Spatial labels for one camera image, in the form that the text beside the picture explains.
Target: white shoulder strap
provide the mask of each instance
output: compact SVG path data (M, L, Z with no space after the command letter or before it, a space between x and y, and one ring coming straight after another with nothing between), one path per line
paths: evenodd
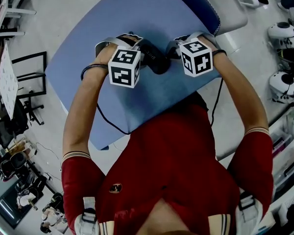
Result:
M239 206L236 208L236 234L257 234L258 226L263 216L263 206L252 195L243 192L240 196Z
M76 235L100 235L95 211L95 198L84 197L84 213L79 215L74 224Z

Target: black bracelet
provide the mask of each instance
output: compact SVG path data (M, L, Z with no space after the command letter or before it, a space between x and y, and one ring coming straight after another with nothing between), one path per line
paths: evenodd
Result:
M217 55L218 53L224 53L224 54L227 56L225 50L223 50L223 49L217 49L217 50L213 51L213 52L212 52L212 56L214 57L214 56Z
M89 66L87 66L85 69L83 69L82 74L80 75L80 79L83 80L83 78L84 78L84 73L85 73L86 71L88 71L89 69L91 69L91 68L95 68L95 67L101 67L101 68L108 69L108 66L107 66L107 65L100 65L100 64L98 64L98 65L89 65Z

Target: blue tabletop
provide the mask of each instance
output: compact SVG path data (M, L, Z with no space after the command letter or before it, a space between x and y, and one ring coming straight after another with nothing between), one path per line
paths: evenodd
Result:
M63 42L46 74L69 109L81 83L80 73L93 62L98 42L133 31L164 52L172 39L198 30L208 32L182 0L101 0ZM130 132L218 76L213 70L192 78L186 76L182 65L175 62L163 75L156 75L147 67L141 70L134 89L111 85L107 77L98 103L107 119ZM103 149L122 136L97 110L90 135L94 146Z

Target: shirt logo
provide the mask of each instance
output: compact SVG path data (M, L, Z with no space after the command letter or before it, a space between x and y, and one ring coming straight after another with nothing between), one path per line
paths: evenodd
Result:
M109 192L113 194L117 194L117 193L120 193L121 190L122 190L122 184L117 183L112 185Z

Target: red shirt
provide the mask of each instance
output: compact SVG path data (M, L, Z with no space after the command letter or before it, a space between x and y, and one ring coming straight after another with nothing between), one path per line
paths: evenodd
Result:
M136 234L155 203L163 198L189 230L209 234L208 217L231 215L235 233L239 188L263 205L271 203L272 141L262 129L245 135L225 169L215 158L215 141L206 111L188 105L146 122L107 176L87 155L72 152L62 165L64 209L69 227L83 213L83 197L96 198L100 223L114 221L114 234ZM119 193L111 193L113 184Z

